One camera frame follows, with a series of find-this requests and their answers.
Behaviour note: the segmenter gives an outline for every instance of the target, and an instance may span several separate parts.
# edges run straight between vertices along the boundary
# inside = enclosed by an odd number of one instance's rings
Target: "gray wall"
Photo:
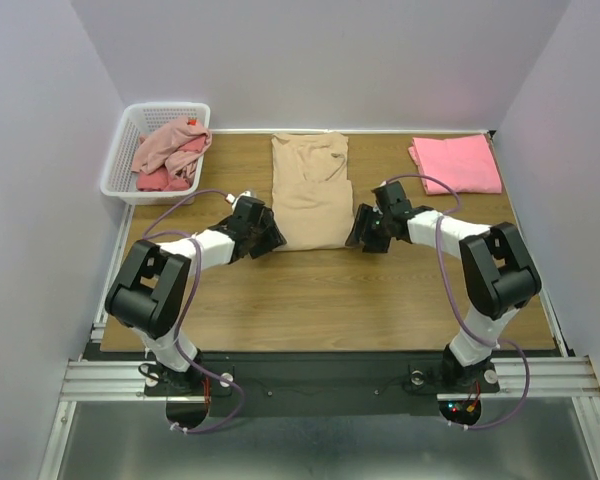
[[[120,205],[97,180],[122,103],[65,0],[0,1],[0,480],[36,478]]]
[[[600,378],[600,0],[574,0],[495,137],[567,342]]]
[[[126,104],[214,128],[491,129],[568,0],[73,0]]]

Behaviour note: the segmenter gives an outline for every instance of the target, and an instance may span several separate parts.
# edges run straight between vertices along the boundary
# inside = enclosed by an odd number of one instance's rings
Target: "white laundry basket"
[[[180,192],[140,192],[136,189],[137,174],[131,172],[131,161],[138,148],[138,137],[148,135],[165,123],[186,115],[209,127],[211,110],[204,103],[150,102],[127,107],[100,181],[100,190],[109,197],[118,197],[130,205],[173,204],[190,193],[200,183],[204,155],[198,159],[191,188]]]

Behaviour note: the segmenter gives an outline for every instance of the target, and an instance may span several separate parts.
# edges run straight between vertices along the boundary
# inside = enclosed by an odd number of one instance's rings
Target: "white metal frame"
[[[272,133],[280,131],[232,131],[231,133]],[[319,133],[302,131],[297,133]],[[355,133],[382,133],[360,131]],[[103,286],[98,310],[93,321],[91,340],[100,342],[108,315],[104,301],[109,286],[120,267],[124,246],[129,234],[134,207],[127,205],[118,231],[118,237],[111,258],[108,275]],[[583,437],[586,441],[596,475],[600,479],[600,386],[587,358],[568,357],[566,344],[546,290],[540,292],[549,328],[562,357],[531,358],[530,397],[572,398]],[[163,397],[145,397],[144,378],[137,371],[140,362],[70,362],[60,394],[58,409],[53,422],[47,449],[39,474],[39,480],[57,480],[62,459],[67,448],[71,425],[78,402],[137,402],[165,401]],[[524,386],[524,368],[519,359],[495,359],[501,391],[485,394],[485,398],[517,398]],[[440,400],[457,398],[454,395],[439,395]],[[202,402],[202,397],[170,397],[169,401]]]

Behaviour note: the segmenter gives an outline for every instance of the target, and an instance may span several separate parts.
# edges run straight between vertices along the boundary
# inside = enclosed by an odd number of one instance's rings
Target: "wooden table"
[[[372,203],[370,190],[399,173],[415,172],[409,135],[350,135],[349,178],[355,204]],[[200,188],[238,194],[253,189],[271,204],[269,135],[215,135],[205,155]],[[449,196],[425,196],[418,179],[403,181],[414,205],[444,210]],[[463,194],[457,218],[513,222],[506,194]],[[141,237],[166,207],[137,207],[126,244]],[[202,231],[229,214],[218,195],[203,195],[164,220],[157,230]],[[447,267],[462,311],[468,299],[460,262]],[[184,331],[202,350],[334,351],[439,350],[458,332],[431,248],[392,242],[385,255],[355,250],[272,253],[258,260],[204,271]],[[505,331],[526,349],[553,348],[538,298]],[[142,351],[139,338],[115,319],[102,350]]]

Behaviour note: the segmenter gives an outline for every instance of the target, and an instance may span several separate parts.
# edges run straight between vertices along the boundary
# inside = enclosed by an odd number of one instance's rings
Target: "purple cable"
[[[438,257],[438,266],[440,267],[440,274],[442,275],[442,282],[444,283],[444,290],[447,293],[447,298],[449,299],[449,304],[451,305],[451,310],[453,310],[453,315],[454,315],[454,317],[456,317],[456,320],[458,321],[460,328],[462,328],[462,330],[469,337],[471,337],[473,340],[475,340],[479,344],[484,345],[485,347],[495,348],[497,346],[497,343],[491,343],[491,342],[485,340],[484,338],[480,338],[479,336],[474,334],[469,329],[469,327],[467,327],[467,324],[464,322],[464,319],[462,318],[462,314],[460,313],[460,308],[458,307],[458,303],[456,302],[456,299],[453,295],[453,290],[451,289],[451,281],[449,280],[449,275],[447,273],[447,269],[444,266],[444,256],[443,256],[443,251],[442,251],[442,221],[444,220],[443,215],[449,215],[450,213],[457,212],[458,210],[460,210],[460,208],[462,208],[462,201],[460,200],[460,196],[457,194],[457,192],[455,192],[446,183],[438,180],[437,178],[430,177],[429,175],[422,175],[419,173],[405,173],[402,175],[396,175],[395,177],[391,177],[389,180],[386,180],[385,183],[391,183],[400,178],[423,178],[423,179],[429,180],[431,182],[434,182],[434,183],[437,183],[438,185],[440,185],[447,192],[449,192],[451,195],[453,195],[453,198],[455,198],[456,206],[442,212],[442,215],[439,216],[438,219],[436,220],[436,254]],[[513,410],[511,410],[508,414],[506,414],[504,417],[500,418],[499,420],[496,420],[491,423],[485,423],[484,425],[473,425],[473,426],[460,425],[461,427],[466,427],[468,430],[486,430],[489,428],[493,428],[493,427],[502,425],[503,423],[505,423],[512,417],[514,417],[520,411],[520,409],[525,404],[525,402],[527,401],[527,396],[529,395],[529,385],[531,383],[531,371],[529,369],[529,362],[527,360],[527,357],[524,354],[524,351],[522,350],[522,348],[520,348],[520,346],[517,343],[515,343],[514,341],[502,338],[502,339],[500,339],[500,342],[507,343],[507,344],[511,345],[513,348],[515,348],[518,352],[518,355],[520,355],[520,358],[522,359],[522,363],[524,364],[524,371],[525,371],[525,382],[524,382],[524,390],[522,391],[522,396],[520,397],[520,401],[513,408]]]
[[[182,355],[182,358],[184,358],[189,363],[189,365],[191,365],[193,368],[198,370],[203,375],[206,375],[207,377],[210,377],[219,382],[228,384],[232,389],[234,389],[236,392],[238,392],[240,394],[240,401],[238,402],[238,405],[236,406],[236,408],[234,408],[233,411],[231,413],[229,413],[229,415],[227,415],[225,418],[220,420],[218,423],[209,425],[208,427],[195,429],[195,430],[189,430],[189,429],[182,428],[177,423],[171,424],[171,428],[173,428],[174,430],[178,430],[178,431],[188,434],[188,435],[198,434],[198,433],[210,433],[210,432],[218,430],[220,427],[226,425],[236,415],[238,415],[238,413],[240,412],[240,410],[242,410],[242,407],[244,406],[244,403],[245,403],[245,393],[244,393],[244,390],[240,387],[240,385],[238,385],[237,383],[235,383],[233,381],[222,378],[220,375],[217,375],[217,374],[207,370],[203,366],[198,365],[196,362],[193,361],[192,358],[189,358],[187,356],[186,352],[182,349],[182,346],[180,345],[180,341],[178,340],[178,337],[180,335],[180,329],[182,328],[182,324],[184,323],[184,318],[186,317],[187,312],[189,311],[189,307],[191,307],[191,303],[193,302],[193,297],[195,297],[196,292],[198,291],[198,285],[200,284],[200,275],[202,273],[202,249],[200,248],[200,244],[198,243],[198,241],[195,238],[193,238],[191,236],[190,233],[183,232],[180,230],[165,230],[164,232],[159,232],[159,233],[154,233],[152,235],[149,235],[149,232],[151,231],[151,229],[153,229],[165,217],[170,215],[177,207],[182,205],[187,200],[195,197],[196,195],[202,194],[202,193],[219,193],[219,194],[223,195],[224,197],[228,196],[227,193],[225,193],[221,190],[216,190],[216,189],[198,190],[196,192],[193,192],[191,195],[188,195],[184,199],[180,200],[173,207],[171,207],[169,210],[167,210],[164,214],[162,214],[160,217],[158,217],[158,219],[155,222],[153,222],[149,226],[149,228],[147,228],[144,231],[144,234],[142,235],[142,238],[145,240],[150,240],[150,239],[162,236],[162,235],[180,235],[182,237],[187,238],[188,240],[191,241],[191,243],[193,243],[193,247],[196,250],[195,277],[193,279],[193,285],[191,287],[191,291],[189,292],[189,296],[187,297],[187,300],[185,301],[185,304],[182,307],[180,316],[178,317],[175,328],[173,330],[174,345],[175,345],[178,353],[180,355]]]

